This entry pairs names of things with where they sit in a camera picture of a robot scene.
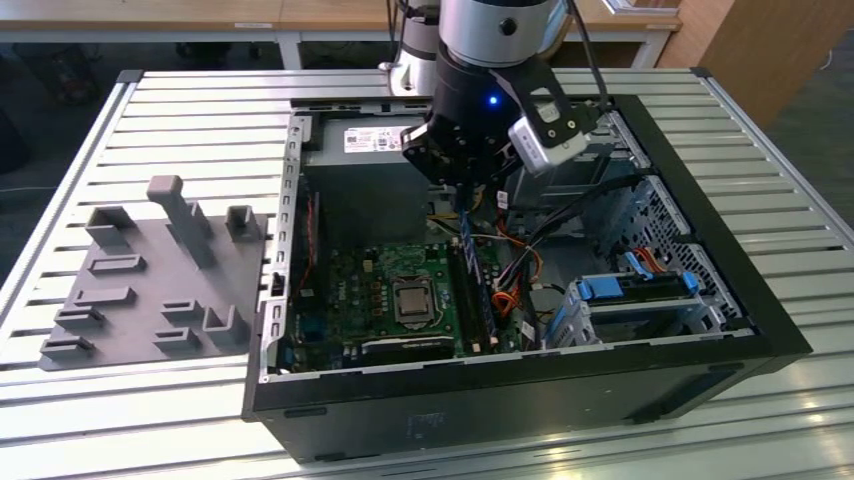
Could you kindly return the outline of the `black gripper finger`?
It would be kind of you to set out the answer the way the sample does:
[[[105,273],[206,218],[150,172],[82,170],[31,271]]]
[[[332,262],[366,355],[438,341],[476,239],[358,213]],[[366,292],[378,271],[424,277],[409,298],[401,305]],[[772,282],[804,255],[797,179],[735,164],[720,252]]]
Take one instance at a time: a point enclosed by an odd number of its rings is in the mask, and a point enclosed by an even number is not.
[[[473,195],[470,214],[478,211],[489,192],[504,185],[521,167],[522,159],[512,143],[469,158],[469,190]]]
[[[453,209],[464,212],[472,206],[473,178],[469,157],[449,143],[436,123],[408,128],[402,135],[402,154],[433,185],[456,190]]]

